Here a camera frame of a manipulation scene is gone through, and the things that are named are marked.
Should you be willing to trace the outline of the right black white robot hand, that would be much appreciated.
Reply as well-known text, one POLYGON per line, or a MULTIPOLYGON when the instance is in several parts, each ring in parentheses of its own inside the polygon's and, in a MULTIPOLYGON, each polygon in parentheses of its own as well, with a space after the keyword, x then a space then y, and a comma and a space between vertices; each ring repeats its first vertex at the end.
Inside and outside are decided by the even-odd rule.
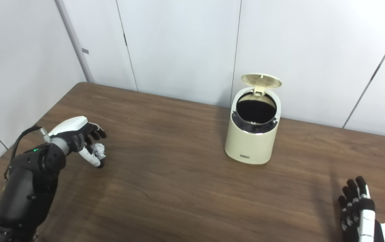
POLYGON ((377 220, 376 206, 362 176, 348 179, 339 196, 339 224, 344 242, 385 242, 385 223, 377 220))

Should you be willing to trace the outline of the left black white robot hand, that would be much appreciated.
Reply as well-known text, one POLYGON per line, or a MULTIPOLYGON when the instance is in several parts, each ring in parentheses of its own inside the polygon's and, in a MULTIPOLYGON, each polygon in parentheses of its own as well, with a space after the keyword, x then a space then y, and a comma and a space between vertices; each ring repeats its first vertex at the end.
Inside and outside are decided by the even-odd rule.
POLYGON ((89 122, 87 117, 67 119, 55 126, 48 136, 52 143, 61 144, 66 155, 78 153, 94 167, 104 167, 105 146, 97 141, 107 138, 107 134, 98 124, 89 122))

